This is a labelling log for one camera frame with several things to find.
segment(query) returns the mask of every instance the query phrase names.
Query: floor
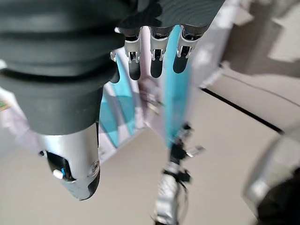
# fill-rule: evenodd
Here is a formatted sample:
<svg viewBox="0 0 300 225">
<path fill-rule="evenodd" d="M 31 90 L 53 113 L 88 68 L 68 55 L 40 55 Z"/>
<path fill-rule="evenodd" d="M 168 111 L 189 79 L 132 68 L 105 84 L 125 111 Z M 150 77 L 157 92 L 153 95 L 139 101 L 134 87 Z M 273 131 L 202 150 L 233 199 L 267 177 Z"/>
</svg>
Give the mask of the floor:
<svg viewBox="0 0 300 225">
<path fill-rule="evenodd" d="M 206 93 L 198 99 L 188 145 L 201 144 L 206 151 L 184 163 L 193 183 L 183 224 L 252 225 L 255 218 L 241 191 L 255 161 L 278 134 Z M 3 130 L 0 135 L 1 142 L 11 141 L 2 138 L 9 136 Z M 10 152 L 0 157 L 0 224 L 153 224 L 167 149 L 151 130 L 102 165 L 97 192 L 83 202 L 55 180 L 42 158 L 14 145 L 5 148 Z"/>
</svg>

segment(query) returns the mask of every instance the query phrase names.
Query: robotic hand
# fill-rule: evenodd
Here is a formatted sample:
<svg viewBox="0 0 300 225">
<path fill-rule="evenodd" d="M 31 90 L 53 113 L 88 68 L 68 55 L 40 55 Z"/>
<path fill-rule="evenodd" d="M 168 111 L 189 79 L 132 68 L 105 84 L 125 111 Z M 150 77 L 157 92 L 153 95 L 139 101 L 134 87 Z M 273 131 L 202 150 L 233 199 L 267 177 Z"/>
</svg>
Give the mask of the robotic hand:
<svg viewBox="0 0 300 225">
<path fill-rule="evenodd" d="M 0 85 L 15 94 L 53 175 L 74 197 L 90 198 L 99 184 L 98 117 L 103 85 L 119 80 L 114 49 L 125 45 L 137 80 L 140 28 L 149 26 L 151 74 L 159 77 L 180 24 L 180 73 L 224 1 L 0 0 Z"/>
</svg>

